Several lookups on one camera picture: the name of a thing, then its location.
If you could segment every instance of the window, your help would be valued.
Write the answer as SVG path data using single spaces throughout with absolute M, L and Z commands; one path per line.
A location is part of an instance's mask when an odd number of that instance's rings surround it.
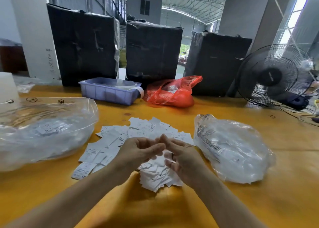
M 150 2 L 147 0 L 141 0 L 140 14 L 150 15 Z
M 214 24 L 215 24 L 215 23 L 212 23 L 211 28 L 210 28 L 210 30 L 209 30 L 210 32 L 213 32 Z
M 279 44 L 287 44 L 290 40 L 290 32 L 293 32 L 293 29 L 295 28 L 297 21 L 299 19 L 299 16 L 301 14 L 301 11 L 306 5 L 307 0 L 297 0 L 295 3 L 295 6 L 293 8 L 292 13 L 290 14 L 287 27 L 284 31 L 284 33 L 281 36 L 281 39 L 279 41 Z

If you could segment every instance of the person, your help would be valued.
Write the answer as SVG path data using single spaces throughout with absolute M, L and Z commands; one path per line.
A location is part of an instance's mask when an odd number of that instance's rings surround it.
M 116 157 L 5 228 L 73 228 L 110 190 L 123 184 L 143 162 L 162 155 L 165 164 L 195 190 L 220 228 L 266 227 L 210 171 L 193 146 L 162 135 L 159 139 L 129 138 Z

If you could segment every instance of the dark window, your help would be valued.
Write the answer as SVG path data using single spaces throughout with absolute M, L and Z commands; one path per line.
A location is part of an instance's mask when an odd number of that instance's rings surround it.
M 141 14 L 145 14 L 145 0 L 141 0 Z
M 150 2 L 145 1 L 145 15 L 150 15 Z
M 150 15 L 150 2 L 149 1 L 141 0 L 140 14 Z

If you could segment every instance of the black plastic wrapping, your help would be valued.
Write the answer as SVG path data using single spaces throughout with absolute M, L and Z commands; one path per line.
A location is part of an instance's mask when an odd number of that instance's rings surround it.
M 126 22 L 126 78 L 147 84 L 175 79 L 183 29 L 152 24 Z
M 193 95 L 225 96 L 252 39 L 211 32 L 193 33 L 184 76 L 202 76 Z
M 119 21 L 48 4 L 63 86 L 95 77 L 117 78 Z

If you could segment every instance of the yellow tabletop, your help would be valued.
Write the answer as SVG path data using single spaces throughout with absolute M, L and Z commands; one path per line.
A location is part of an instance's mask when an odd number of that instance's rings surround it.
M 35 86 L 21 97 L 81 97 L 79 88 Z M 130 117 L 153 116 L 179 131 L 194 133 L 197 114 L 213 114 L 252 125 L 277 156 L 277 164 L 261 182 L 225 184 L 269 227 L 319 226 L 319 128 L 302 123 L 277 109 L 252 109 L 246 101 L 229 98 L 194 98 L 191 108 L 149 105 L 136 100 L 131 106 L 97 101 L 103 125 L 129 125 Z M 99 139 L 92 134 L 88 142 Z M 71 174 L 86 144 L 72 156 L 25 165 L 0 173 L 0 225 L 52 198 L 77 181 Z M 139 174 L 108 193 L 76 226 L 102 227 L 217 227 L 195 192 L 184 186 L 161 188 L 157 193 L 139 184 Z

